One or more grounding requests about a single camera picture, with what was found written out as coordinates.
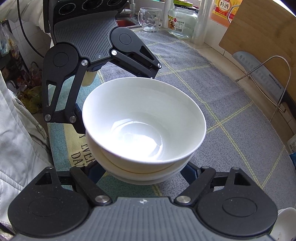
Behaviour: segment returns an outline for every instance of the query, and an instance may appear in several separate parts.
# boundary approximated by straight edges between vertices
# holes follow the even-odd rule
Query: jar label
[[[185,26],[185,20],[180,18],[174,18],[168,15],[168,28],[182,33]]]

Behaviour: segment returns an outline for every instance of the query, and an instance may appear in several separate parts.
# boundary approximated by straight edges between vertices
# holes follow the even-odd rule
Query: white jacket
[[[43,0],[20,0],[20,14],[23,21],[32,22],[44,31]],[[0,5],[0,21],[6,18],[18,21],[16,0],[6,0]]]
[[[0,222],[10,225],[11,201],[45,167],[52,166],[44,129],[7,88],[0,72]],[[0,240],[10,236],[0,230]]]

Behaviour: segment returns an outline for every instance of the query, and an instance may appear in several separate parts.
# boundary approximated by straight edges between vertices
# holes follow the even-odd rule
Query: ribbed gray panel
[[[117,27],[117,11],[99,12],[58,22],[54,36],[58,43],[73,44],[82,58],[90,62],[110,57],[110,32]]]
[[[17,235],[13,241],[39,239]],[[107,207],[96,207],[89,219],[72,232],[42,241],[230,241],[196,219],[189,208],[177,207],[168,198],[118,198]],[[269,236],[254,241],[272,241]]]

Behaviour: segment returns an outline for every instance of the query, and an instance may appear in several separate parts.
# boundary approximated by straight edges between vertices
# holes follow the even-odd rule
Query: wooden cutting board
[[[296,102],[296,17],[272,0],[243,0],[220,41],[220,47],[234,54],[246,51],[264,62],[273,55],[283,56],[292,76],[288,93]],[[274,58],[265,67],[286,86],[286,63]]]

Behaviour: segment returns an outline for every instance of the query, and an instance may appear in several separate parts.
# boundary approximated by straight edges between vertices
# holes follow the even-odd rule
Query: stacked bowl
[[[94,158],[115,178],[137,185],[176,175],[206,134],[204,115],[188,95],[142,77],[98,86],[86,98],[82,118]]]

